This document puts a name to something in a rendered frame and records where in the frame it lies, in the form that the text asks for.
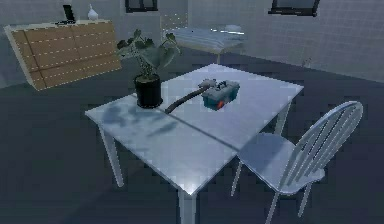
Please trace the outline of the white spindle-back chair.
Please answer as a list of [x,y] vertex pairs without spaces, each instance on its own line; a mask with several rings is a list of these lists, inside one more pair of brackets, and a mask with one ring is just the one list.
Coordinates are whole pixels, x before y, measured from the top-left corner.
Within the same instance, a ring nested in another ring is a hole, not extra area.
[[281,195],[303,191],[298,211],[302,214],[312,184],[324,178],[327,163],[353,133],[363,111],[358,101],[342,103],[323,115],[296,144],[277,134],[257,134],[237,154],[239,163],[231,189],[236,189],[241,169],[247,167],[274,191],[265,224],[270,224]]

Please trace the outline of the white bed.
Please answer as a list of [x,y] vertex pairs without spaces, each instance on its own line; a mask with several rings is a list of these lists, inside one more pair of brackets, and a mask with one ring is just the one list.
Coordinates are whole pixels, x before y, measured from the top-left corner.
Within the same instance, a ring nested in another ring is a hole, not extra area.
[[217,64],[220,63],[222,54],[240,47],[245,41],[245,33],[236,25],[227,25],[223,30],[174,28],[164,30],[163,34],[166,33],[173,33],[181,47],[215,54]]

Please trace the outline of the white square table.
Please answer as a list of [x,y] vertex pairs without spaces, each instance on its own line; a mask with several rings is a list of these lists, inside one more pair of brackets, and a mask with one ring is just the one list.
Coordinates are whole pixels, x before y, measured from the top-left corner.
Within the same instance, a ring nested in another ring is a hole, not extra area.
[[[172,113],[176,99],[205,79],[240,84],[237,97],[215,111],[198,96]],[[163,103],[137,105],[134,94],[85,112],[99,127],[118,186],[124,181],[115,144],[121,143],[178,190],[180,224],[195,224],[196,196],[272,119],[281,133],[301,85],[210,64],[161,84]]]

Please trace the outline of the wooden chest of drawers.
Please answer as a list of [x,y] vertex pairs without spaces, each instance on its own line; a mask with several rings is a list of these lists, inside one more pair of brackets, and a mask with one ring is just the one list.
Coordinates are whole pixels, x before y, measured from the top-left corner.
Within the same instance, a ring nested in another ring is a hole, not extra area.
[[7,25],[4,31],[27,82],[38,91],[121,68],[110,20]]

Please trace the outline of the black phone on stand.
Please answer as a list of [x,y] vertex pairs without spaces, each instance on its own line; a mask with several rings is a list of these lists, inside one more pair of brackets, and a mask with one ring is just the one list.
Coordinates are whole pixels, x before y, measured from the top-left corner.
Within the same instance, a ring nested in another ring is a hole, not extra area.
[[66,5],[63,6],[63,9],[64,9],[64,13],[65,13],[66,19],[63,20],[63,21],[56,22],[56,25],[75,24],[76,20],[75,20],[75,17],[74,17],[72,6],[66,4]]

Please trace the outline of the green plant in black pot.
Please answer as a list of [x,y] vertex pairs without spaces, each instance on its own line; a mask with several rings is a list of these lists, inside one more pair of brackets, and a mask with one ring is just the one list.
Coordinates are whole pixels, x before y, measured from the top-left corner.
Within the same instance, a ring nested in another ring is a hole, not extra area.
[[137,104],[142,108],[156,108],[162,102],[161,78],[158,70],[168,66],[181,50],[173,33],[166,33],[160,45],[151,38],[142,36],[136,29],[128,40],[117,43],[116,55],[121,59],[133,57],[140,66],[139,74],[134,78]]

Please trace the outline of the black framed window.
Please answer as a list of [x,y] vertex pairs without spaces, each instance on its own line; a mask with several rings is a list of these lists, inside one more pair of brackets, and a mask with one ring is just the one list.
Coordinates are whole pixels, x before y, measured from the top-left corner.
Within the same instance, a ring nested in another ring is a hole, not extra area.
[[269,14],[317,16],[320,0],[272,0]]
[[151,12],[157,10],[157,0],[125,0],[125,11],[127,13]]

